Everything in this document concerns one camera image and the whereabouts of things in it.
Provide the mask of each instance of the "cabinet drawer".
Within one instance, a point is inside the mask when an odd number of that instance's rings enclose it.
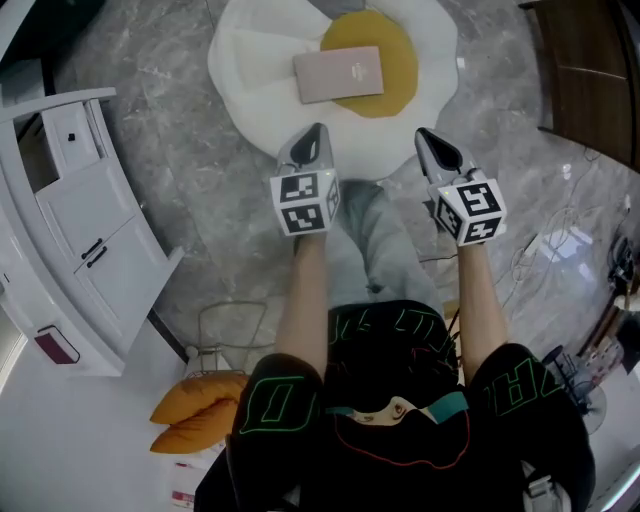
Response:
[[[52,183],[36,199],[73,271],[139,212],[120,165],[112,159]]]
[[[100,159],[82,103],[45,110],[42,121],[60,176],[84,169]]]
[[[142,214],[119,229],[76,272],[76,277],[119,333],[146,315],[154,283],[163,279],[167,258]]]

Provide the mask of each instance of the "teal strap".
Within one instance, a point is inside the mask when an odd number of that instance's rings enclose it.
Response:
[[[433,402],[428,409],[433,414],[436,422],[440,424],[447,421],[454,414],[468,410],[469,404],[467,404],[467,399],[462,391],[454,391]]]
[[[429,412],[435,418],[436,423],[444,423],[451,416],[458,414],[459,412],[469,409],[467,399],[461,391],[454,391],[448,393],[443,397],[433,402],[427,407]],[[353,414],[352,407],[328,407],[325,409],[325,414],[337,414],[339,416],[351,416]]]

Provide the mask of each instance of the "drawer handle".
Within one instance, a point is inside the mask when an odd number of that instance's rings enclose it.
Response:
[[[104,256],[105,252],[107,252],[106,245],[102,248],[102,250],[98,253],[98,255],[93,259],[93,261],[90,261],[89,263],[87,263],[87,268],[93,267],[96,264],[96,261],[98,261],[100,258]]]
[[[91,247],[89,247],[89,250],[87,252],[83,252],[80,256],[82,257],[83,260],[87,259],[87,256],[89,256],[89,254],[91,254],[93,251],[95,251],[100,244],[102,243],[102,238],[98,238],[98,241],[93,244]]]

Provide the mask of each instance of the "fiducial marker cube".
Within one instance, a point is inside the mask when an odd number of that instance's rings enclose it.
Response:
[[[459,246],[500,234],[507,207],[496,180],[469,181],[438,189],[436,219]]]
[[[340,204],[336,171],[323,169],[271,178],[271,197],[286,236],[328,231]]]

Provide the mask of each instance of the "person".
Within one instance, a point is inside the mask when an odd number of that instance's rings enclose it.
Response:
[[[463,386],[436,287],[384,190],[343,183],[337,215],[327,236],[299,239],[275,354],[195,509],[585,510],[584,424],[509,342],[485,246],[458,249]]]

